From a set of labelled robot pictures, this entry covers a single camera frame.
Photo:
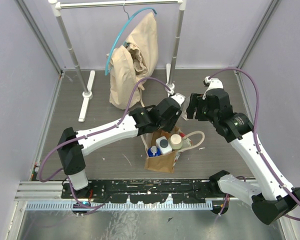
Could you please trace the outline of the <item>white metal clothes rack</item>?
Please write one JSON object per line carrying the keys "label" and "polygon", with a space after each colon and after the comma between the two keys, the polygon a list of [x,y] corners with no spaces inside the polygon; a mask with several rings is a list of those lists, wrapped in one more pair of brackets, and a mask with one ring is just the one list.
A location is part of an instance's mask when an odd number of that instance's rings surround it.
{"label": "white metal clothes rack", "polygon": [[49,5],[52,9],[53,15],[55,16],[58,26],[61,30],[63,39],[66,43],[68,52],[70,54],[72,63],[74,65],[77,77],[79,82],[83,87],[82,92],[82,106],[80,109],[78,121],[84,122],[86,120],[88,106],[90,100],[93,98],[92,88],[95,81],[96,72],[91,70],[89,73],[89,77],[87,82],[85,82],[80,64],[76,57],[75,51],[73,49],[73,45],[71,43],[70,37],[68,35],[67,29],[65,27],[61,10],[65,9],[83,9],[83,8],[102,8],[102,7],[123,7],[126,6],[142,6],[142,5],[165,5],[165,4],[178,4],[178,19],[177,19],[177,28],[176,28],[176,35],[175,35],[175,43],[173,47],[173,53],[171,57],[171,63],[166,65],[166,87],[167,87],[167,94],[172,95],[175,93],[175,84],[173,81],[174,73],[176,69],[176,62],[177,62],[177,55],[179,50],[180,44],[180,36],[182,31],[182,24],[184,13],[186,10],[187,1],[186,0],[115,0],[115,1],[99,1],[99,2],[78,2],[78,3],[61,3],[58,0],[50,0]]}

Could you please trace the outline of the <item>canvas tote bag with handles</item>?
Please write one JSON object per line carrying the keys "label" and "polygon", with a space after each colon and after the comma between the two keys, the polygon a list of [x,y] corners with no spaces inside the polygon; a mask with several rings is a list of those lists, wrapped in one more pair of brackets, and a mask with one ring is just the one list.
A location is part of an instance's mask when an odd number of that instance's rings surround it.
{"label": "canvas tote bag with handles", "polygon": [[[147,151],[151,146],[156,145],[156,139],[165,136],[169,141],[170,136],[173,134],[179,134],[182,137],[183,145],[180,150],[172,150],[172,152],[169,154],[160,155],[156,157],[148,156]],[[193,135],[201,136],[201,139],[196,144],[193,144],[192,140],[190,139],[190,137]],[[174,173],[176,162],[178,161],[181,154],[199,147],[205,140],[205,134],[199,130],[193,131],[189,134],[184,134],[180,128],[175,127],[171,132],[165,132],[160,129],[155,131],[154,133],[146,133],[141,136],[141,140],[144,145],[144,149],[146,153],[144,168],[146,170],[155,171],[155,172]]]}

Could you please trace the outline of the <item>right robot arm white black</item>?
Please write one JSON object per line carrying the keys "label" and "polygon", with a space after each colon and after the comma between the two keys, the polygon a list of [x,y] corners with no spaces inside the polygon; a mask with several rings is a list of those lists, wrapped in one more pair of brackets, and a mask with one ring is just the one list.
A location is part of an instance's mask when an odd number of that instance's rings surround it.
{"label": "right robot arm white black", "polygon": [[221,170],[210,176],[209,191],[215,197],[230,194],[249,204],[265,225],[287,215],[300,203],[300,187],[294,187],[275,166],[254,134],[244,113],[233,111],[222,88],[192,93],[186,109],[189,119],[209,121],[216,132],[239,153],[258,182],[258,187]]}

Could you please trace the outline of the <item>blue bottle white pump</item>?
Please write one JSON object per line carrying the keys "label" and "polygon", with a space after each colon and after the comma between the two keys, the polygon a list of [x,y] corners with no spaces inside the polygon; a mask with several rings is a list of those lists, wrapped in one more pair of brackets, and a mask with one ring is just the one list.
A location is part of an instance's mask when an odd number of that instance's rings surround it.
{"label": "blue bottle white pump", "polygon": [[147,155],[151,158],[151,157],[158,157],[161,155],[161,151],[160,149],[153,145],[151,146],[148,150],[147,150]]}

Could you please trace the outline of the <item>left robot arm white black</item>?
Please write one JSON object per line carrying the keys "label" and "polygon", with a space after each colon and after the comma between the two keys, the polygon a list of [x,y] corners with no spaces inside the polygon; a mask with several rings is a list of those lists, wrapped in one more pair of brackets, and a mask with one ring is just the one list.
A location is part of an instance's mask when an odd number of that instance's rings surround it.
{"label": "left robot arm white black", "polygon": [[152,134],[158,130],[171,132],[181,113],[185,97],[176,93],[164,98],[158,105],[138,107],[125,113],[121,119],[99,127],[74,131],[66,128],[58,143],[58,155],[64,173],[78,198],[90,193],[84,157],[90,153],[127,138]]}

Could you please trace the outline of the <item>blue clothes hanger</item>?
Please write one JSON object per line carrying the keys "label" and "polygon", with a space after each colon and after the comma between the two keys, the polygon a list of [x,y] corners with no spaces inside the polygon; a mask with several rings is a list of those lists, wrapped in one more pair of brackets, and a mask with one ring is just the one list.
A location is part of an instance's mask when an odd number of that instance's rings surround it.
{"label": "blue clothes hanger", "polygon": [[141,12],[143,11],[147,11],[147,10],[151,10],[153,13],[154,13],[154,16],[157,15],[157,11],[153,8],[153,7],[144,7],[144,8],[141,8],[139,10],[137,10],[134,14],[132,14],[128,20],[125,22],[125,24],[123,25],[123,27],[121,28],[121,30],[119,31],[116,39],[114,40],[114,43],[108,53],[108,56],[107,56],[107,60],[106,60],[106,64],[105,64],[105,70],[104,70],[104,75],[107,76],[109,73],[110,73],[110,60],[111,60],[111,57],[113,55],[113,52],[116,48],[116,45],[117,43],[119,42],[122,34],[124,33],[124,31],[126,30],[126,28],[128,27],[128,25],[131,23],[131,21],[138,15],[140,14]]}

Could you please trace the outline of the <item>white bottle grey cap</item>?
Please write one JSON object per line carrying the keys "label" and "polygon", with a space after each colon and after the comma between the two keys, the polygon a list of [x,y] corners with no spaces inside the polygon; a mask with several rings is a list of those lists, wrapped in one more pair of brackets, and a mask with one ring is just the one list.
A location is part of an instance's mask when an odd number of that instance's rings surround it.
{"label": "white bottle grey cap", "polygon": [[170,154],[173,149],[165,136],[159,137],[155,140],[155,146],[159,149],[161,155]]}

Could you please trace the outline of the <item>small green led board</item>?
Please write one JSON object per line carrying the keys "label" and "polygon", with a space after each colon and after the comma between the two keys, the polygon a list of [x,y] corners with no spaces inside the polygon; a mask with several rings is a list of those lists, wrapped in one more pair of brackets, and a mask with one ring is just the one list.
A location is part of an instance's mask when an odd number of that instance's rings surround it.
{"label": "small green led board", "polygon": [[89,208],[91,207],[91,203],[89,201],[81,201],[80,203],[74,203],[73,208],[83,208],[83,209],[86,209],[86,208]]}

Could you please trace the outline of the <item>dark cap clear bottle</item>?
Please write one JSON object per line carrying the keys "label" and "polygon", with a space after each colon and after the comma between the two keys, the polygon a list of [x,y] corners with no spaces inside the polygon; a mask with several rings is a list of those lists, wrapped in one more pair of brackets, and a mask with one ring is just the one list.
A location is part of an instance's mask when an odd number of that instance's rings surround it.
{"label": "dark cap clear bottle", "polygon": [[188,96],[183,105],[182,105],[182,113],[181,113],[181,117],[185,120],[185,121],[188,121],[190,119],[193,118],[193,115],[192,115],[192,112],[191,112],[191,106],[190,106],[190,103],[191,103],[191,97]]}

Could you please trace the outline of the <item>beige cloth garment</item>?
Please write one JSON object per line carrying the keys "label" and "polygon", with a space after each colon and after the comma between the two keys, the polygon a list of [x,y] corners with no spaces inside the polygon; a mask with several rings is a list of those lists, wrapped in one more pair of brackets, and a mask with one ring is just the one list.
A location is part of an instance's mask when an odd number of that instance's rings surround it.
{"label": "beige cloth garment", "polygon": [[141,101],[142,83],[134,90],[136,83],[150,77],[159,57],[158,29],[155,14],[148,13],[127,36],[124,43],[113,50],[110,61],[109,102],[118,109],[130,108]]}

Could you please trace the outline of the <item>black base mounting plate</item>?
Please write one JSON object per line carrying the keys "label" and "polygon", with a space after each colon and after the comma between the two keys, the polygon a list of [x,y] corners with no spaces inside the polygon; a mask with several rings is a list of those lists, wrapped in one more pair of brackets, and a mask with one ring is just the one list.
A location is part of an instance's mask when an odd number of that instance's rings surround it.
{"label": "black base mounting plate", "polygon": [[205,203],[209,198],[230,200],[206,179],[95,179],[88,186],[76,190],[78,199],[92,199],[94,203],[173,204]]}

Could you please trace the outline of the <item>cream lid green jar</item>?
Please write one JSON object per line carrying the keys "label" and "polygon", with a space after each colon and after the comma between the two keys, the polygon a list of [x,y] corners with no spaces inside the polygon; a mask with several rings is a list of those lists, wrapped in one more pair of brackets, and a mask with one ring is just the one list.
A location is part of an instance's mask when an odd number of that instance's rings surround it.
{"label": "cream lid green jar", "polygon": [[179,134],[173,134],[168,139],[168,142],[173,151],[180,150],[183,146],[183,139]]}

